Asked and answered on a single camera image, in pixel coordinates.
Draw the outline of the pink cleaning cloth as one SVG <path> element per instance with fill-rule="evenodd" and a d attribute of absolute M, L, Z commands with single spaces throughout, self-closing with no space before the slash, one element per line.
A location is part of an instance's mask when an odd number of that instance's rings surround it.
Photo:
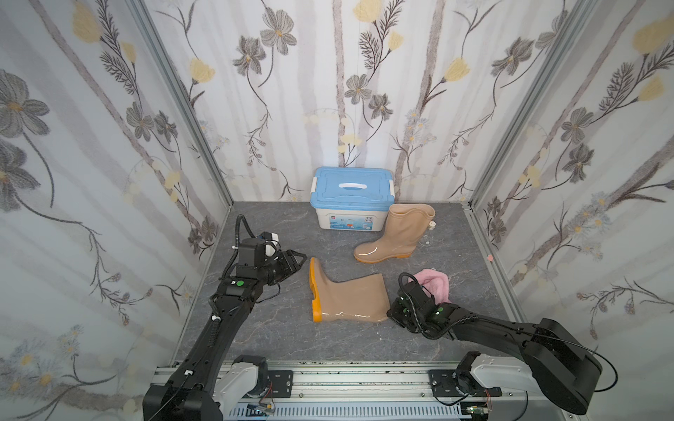
<path fill-rule="evenodd" d="M 434 269 L 423 269 L 414 275 L 417 282 L 428 290 L 434 297 L 435 303 L 451 303 L 449 300 L 449 277 Z"/>

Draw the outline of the tan rubber boot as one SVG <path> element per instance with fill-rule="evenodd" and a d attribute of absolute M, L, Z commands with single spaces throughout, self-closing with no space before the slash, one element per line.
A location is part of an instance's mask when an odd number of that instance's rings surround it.
<path fill-rule="evenodd" d="M 425 203 L 395 203 L 389 208 L 383 236 L 358 245 L 354 257 L 368 264 L 409 257 L 434 221 L 435 214 L 435 209 Z"/>
<path fill-rule="evenodd" d="M 382 274 L 333 282 L 318 259 L 312 258 L 310 263 L 314 323 L 337 320 L 381 323 L 388 319 L 391 302 Z"/>

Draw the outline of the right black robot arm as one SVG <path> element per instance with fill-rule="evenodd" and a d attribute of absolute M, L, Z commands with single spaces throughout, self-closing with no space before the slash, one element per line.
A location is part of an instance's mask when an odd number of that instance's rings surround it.
<path fill-rule="evenodd" d="M 584 415 L 596 393 L 603 366 L 601 354 L 581 345 L 553 319 L 537 324 L 495 319 L 435 297 L 409 273 L 398 278 L 398 298 L 387 315 L 397 325 L 427 340 L 450 338 L 508 354 L 530 370 L 542 394 L 562 410 Z"/>

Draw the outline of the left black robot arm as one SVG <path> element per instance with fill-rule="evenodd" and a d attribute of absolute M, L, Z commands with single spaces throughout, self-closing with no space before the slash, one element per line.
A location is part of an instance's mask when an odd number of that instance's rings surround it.
<path fill-rule="evenodd" d="M 142 402 L 146 420 L 222 420 L 224 405 L 213 397 L 226 352 L 266 285 L 301 270 L 305 254 L 275 242 L 250 238 L 234 250 L 210 298 L 212 315 L 197 342 L 165 385 L 153 385 Z"/>

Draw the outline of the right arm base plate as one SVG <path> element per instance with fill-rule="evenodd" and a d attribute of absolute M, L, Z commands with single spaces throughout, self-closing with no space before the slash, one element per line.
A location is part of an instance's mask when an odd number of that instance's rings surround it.
<path fill-rule="evenodd" d="M 472 375 L 463 372 L 457 375 L 454 369 L 428 370 L 428 379 L 433 396 L 438 398 L 503 396 L 500 388 L 481 386 Z"/>

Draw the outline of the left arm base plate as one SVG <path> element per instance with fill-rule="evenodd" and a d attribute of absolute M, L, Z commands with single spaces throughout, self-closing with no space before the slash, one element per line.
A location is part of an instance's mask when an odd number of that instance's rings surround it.
<path fill-rule="evenodd" d="M 261 389 L 251 392 L 249 396 L 255 399 L 286 399 L 290 398 L 293 390 L 294 372 L 292 370 L 271 370 Z"/>

